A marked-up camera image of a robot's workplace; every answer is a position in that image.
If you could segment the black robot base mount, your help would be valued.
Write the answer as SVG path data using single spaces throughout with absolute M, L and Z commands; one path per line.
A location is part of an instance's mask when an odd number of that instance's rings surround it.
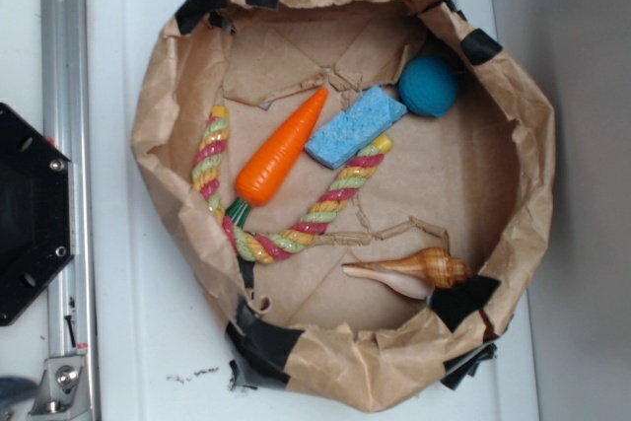
M 71 162 L 1 104 L 1 325 L 13 324 L 73 256 Z

